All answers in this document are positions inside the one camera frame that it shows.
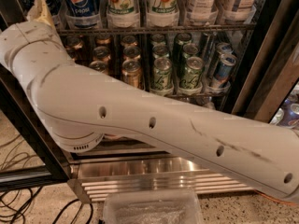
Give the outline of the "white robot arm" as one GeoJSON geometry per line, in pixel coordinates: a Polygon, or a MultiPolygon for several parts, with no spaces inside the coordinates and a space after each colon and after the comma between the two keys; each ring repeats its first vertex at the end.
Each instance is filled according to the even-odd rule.
{"type": "Polygon", "coordinates": [[[76,64],[44,0],[0,34],[1,64],[62,149],[109,133],[159,147],[283,201],[299,201],[299,133],[175,101],[76,64]]]}

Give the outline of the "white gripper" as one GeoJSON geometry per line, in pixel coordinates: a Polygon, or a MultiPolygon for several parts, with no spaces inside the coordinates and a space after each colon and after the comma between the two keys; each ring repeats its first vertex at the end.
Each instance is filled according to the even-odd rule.
{"type": "Polygon", "coordinates": [[[35,76],[43,69],[65,65],[65,50],[46,0],[35,0],[27,22],[0,34],[0,62],[14,76],[35,76]]]}

